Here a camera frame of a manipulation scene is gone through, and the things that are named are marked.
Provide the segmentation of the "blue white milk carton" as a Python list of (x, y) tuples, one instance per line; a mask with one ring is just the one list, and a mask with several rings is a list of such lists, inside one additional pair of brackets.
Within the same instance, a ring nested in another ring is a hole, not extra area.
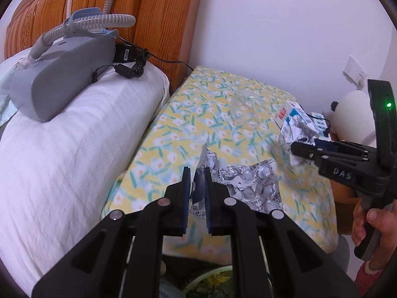
[(281, 130), (278, 144), (288, 152), (291, 166), (307, 163), (307, 159), (292, 154), (291, 145), (293, 142), (315, 145), (315, 139), (319, 137), (320, 131), (312, 119), (298, 103), (286, 101), (276, 115), (275, 122)]

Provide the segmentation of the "silver pill blister pack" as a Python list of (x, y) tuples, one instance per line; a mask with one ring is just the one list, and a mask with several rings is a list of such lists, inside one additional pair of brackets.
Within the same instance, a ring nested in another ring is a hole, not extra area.
[(253, 165), (222, 165), (218, 183), (227, 187), (230, 197), (247, 204), (253, 211), (269, 214), (283, 210), (279, 180), (273, 159)]

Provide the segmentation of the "white blue wrapper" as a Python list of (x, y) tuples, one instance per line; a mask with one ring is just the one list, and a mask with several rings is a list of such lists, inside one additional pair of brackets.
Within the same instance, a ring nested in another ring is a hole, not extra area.
[(204, 171), (209, 168), (212, 181), (219, 181), (219, 160), (217, 154), (209, 150), (209, 135), (202, 146), (200, 158), (193, 179), (193, 189), (190, 194), (192, 205), (190, 212), (201, 218), (206, 218), (205, 212), (205, 194), (206, 194), (206, 181)]

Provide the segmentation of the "green perforated trash basket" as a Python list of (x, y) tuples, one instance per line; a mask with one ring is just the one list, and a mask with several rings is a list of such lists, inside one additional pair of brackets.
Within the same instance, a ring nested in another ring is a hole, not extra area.
[(234, 297), (232, 266), (223, 266), (202, 274), (182, 291), (185, 297)]

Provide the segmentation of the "white power strip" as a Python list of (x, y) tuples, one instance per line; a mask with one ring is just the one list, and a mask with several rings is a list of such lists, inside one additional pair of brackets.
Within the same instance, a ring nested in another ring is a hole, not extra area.
[(324, 141), (331, 140), (330, 124), (331, 122), (326, 119), (322, 114), (312, 112), (309, 117), (312, 119), (316, 128), (319, 130), (319, 139)]

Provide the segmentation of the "brown leather chair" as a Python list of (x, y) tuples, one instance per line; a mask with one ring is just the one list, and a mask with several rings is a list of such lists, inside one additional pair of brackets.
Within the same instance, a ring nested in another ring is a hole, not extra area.
[(363, 235), (364, 213), (356, 191), (334, 180), (330, 181), (335, 202), (337, 231), (340, 235)]

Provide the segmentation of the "yellow floral tablecloth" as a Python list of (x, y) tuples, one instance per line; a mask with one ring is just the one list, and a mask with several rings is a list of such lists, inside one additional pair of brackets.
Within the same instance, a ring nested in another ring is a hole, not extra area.
[[(259, 125), (249, 131), (233, 123), (230, 103), (237, 89), (258, 99)], [(197, 168), (209, 135), (209, 150), (225, 165), (275, 161), (283, 210), (326, 253), (338, 246), (336, 211), (330, 182), (313, 165), (291, 166), (279, 144), (274, 118), (293, 96), (263, 82), (198, 66), (162, 108), (132, 157), (123, 179), (115, 182), (102, 214), (132, 213), (160, 198), (178, 182), (184, 167)]]

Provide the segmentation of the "clear plastic cup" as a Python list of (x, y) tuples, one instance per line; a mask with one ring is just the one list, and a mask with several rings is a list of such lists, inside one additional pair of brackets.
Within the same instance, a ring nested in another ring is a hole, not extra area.
[(230, 115), (236, 126), (253, 131), (259, 125), (258, 99), (247, 89), (237, 89), (230, 103)]

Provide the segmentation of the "white pillow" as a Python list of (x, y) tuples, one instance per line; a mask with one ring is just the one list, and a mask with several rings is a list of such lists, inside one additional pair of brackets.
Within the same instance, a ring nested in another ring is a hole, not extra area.
[(107, 70), (46, 123), (17, 113), (1, 137), (1, 262), (26, 295), (94, 226), (110, 189), (169, 97), (146, 64)]

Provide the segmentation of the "grey breathing machine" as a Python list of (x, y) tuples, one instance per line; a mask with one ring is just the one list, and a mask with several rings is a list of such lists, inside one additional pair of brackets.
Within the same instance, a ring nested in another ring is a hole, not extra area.
[(88, 87), (98, 67), (113, 64), (119, 28), (135, 22), (132, 15), (92, 7), (42, 34), (5, 76), (13, 107), (32, 120), (52, 120)]

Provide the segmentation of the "black power adapter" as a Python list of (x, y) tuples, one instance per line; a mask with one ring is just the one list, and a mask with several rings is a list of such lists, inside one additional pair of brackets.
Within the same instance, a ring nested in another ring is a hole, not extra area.
[(109, 67), (112, 67), (116, 73), (124, 78), (139, 78), (144, 74), (144, 67), (149, 57), (150, 53), (146, 48), (116, 43), (113, 64), (98, 67), (92, 73), (91, 83), (96, 83), (100, 73)]

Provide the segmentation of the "wooden headboard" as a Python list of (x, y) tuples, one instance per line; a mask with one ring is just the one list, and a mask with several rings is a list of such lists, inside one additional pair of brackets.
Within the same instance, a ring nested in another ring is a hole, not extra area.
[[(113, 13), (134, 15), (137, 22), (120, 36), (146, 48), (150, 62), (168, 77), (175, 92), (188, 77), (200, 0), (114, 0)], [(13, 0), (1, 18), (1, 58), (31, 47), (45, 31), (66, 18), (66, 0)]]

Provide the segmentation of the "white wall socket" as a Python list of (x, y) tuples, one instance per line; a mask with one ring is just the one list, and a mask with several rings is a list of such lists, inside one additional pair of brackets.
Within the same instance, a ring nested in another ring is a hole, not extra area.
[(366, 87), (367, 72), (352, 56), (349, 57), (343, 73), (356, 85), (357, 89)]

